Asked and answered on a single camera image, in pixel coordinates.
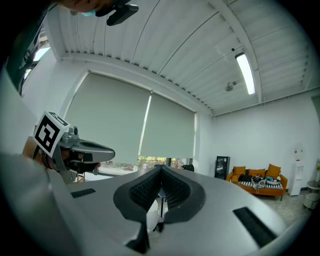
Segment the concrete floor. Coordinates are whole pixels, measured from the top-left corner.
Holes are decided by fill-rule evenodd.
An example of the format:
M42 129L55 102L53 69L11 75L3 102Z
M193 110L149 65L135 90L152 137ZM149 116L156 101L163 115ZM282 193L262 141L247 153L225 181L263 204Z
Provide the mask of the concrete floor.
M257 198L262 200L265 204L273 208L283 219L283 221L290 226L300 218L307 218L311 213L311 209L306 209L304 206L304 200L308 193L312 191L301 191L300 195L290 196L288 193L282 197L280 201L279 196L266 196L266 195L255 195ZM156 199L158 202L158 213L161 212L161 198ZM163 202L163 209L167 208L166 202ZM150 247L152 247L159 239L161 234L156 231L151 231L149 234Z

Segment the striped blanket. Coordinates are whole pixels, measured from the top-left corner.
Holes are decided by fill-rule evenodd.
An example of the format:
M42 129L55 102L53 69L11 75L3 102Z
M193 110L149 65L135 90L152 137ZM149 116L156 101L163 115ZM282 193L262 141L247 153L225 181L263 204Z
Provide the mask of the striped blanket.
M252 183L251 181L240 181L238 184L247 186L247 187L252 187ZM277 184L277 185L271 185L271 184L265 184L265 188L266 189L277 189L277 190L283 190L284 187L282 186L281 183Z

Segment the pillow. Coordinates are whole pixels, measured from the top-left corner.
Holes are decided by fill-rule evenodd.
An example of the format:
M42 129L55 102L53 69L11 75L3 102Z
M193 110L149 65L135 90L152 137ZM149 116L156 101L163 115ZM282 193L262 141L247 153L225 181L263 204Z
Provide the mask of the pillow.
M249 176L261 175L262 177L265 177L265 173L266 173L266 169L258 169L258 170L249 169Z
M274 179L276 179L279 174L280 174L280 169L281 167L278 167L278 166L274 166L272 165L271 163L269 164L269 168L268 168L268 171L266 172L265 176L266 177L272 177Z
M238 178L239 178L239 176L240 176L241 174L246 175L246 167L245 167L245 166L242 166L242 167L236 167L236 166L234 166L234 167L233 167L233 175L236 175L236 176L238 176Z
M239 178L238 175L232 175L232 177L231 177L231 182L232 182L232 183L238 183L238 182L239 182L239 181L238 181L238 178Z

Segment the window blind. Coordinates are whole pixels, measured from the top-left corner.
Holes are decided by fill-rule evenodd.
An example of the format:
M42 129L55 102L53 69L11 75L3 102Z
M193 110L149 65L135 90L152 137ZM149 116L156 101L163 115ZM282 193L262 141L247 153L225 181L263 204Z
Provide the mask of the window blind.
M150 92L90 73L66 115L79 137L112 148L112 161L135 164Z
M193 158L194 137L195 114L153 93L140 155L162 158Z

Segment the ceiling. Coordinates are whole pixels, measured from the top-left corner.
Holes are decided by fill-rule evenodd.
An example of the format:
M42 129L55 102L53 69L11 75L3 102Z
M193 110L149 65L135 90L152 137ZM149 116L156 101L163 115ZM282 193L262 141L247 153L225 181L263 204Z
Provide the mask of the ceiling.
M180 87L213 115L317 87L314 58L295 20L270 0L132 0L139 11L122 24L72 16L58 7L66 53L114 58ZM245 52L256 94L248 95L235 55ZM226 91L228 83L233 90Z

